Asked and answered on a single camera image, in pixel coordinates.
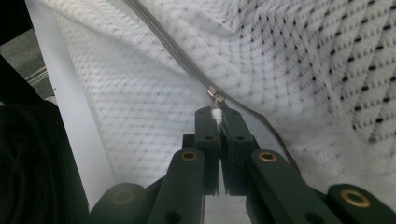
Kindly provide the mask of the white table mat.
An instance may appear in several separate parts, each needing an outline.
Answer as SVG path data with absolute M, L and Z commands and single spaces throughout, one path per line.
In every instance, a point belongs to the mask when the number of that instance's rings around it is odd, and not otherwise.
M 88 201 L 94 208 L 115 179 L 64 36 L 51 9 L 24 0 Z

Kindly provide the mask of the metal floor rail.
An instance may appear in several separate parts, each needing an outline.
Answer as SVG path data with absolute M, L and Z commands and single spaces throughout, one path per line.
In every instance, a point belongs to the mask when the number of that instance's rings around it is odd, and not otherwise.
M 41 82 L 42 80 L 44 80 L 45 78 L 47 78 L 48 76 L 49 75 L 48 75 L 47 68 L 42 67 L 42 68 L 38 69 L 37 71 L 33 72 L 33 74 L 28 76 L 25 80 L 30 85 L 35 85 L 35 84 Z

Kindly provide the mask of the black curtain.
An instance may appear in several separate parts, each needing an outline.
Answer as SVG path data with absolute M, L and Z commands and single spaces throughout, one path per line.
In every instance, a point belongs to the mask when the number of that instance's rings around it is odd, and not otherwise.
M 25 0 L 0 0 L 0 46 L 32 27 Z

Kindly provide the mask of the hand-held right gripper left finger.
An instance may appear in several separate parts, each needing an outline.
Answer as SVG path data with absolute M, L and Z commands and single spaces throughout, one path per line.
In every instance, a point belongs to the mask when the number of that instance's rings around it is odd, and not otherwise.
M 219 191 L 219 141 L 218 126 L 209 106 L 195 112 L 195 134 L 184 134 L 182 148 L 194 148 L 205 155 L 205 194 Z

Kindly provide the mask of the white mesh laundry bag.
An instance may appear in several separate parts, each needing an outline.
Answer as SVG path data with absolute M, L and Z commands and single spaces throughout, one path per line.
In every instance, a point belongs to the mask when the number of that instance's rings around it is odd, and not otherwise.
M 216 86 L 310 186 L 356 185 L 396 212 L 396 0 L 39 1 L 116 181 L 163 176 Z

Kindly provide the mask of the dark cloth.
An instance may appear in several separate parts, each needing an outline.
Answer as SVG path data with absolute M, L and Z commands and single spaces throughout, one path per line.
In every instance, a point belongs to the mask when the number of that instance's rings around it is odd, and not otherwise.
M 88 224 L 58 107 L 0 106 L 0 224 Z

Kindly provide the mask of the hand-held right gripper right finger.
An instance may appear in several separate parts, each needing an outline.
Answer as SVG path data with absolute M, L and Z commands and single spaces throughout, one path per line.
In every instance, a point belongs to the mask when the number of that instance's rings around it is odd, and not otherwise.
M 248 188 L 248 161 L 250 154 L 259 148 L 242 115 L 231 108 L 222 110 L 221 166 L 226 192 L 244 196 Z

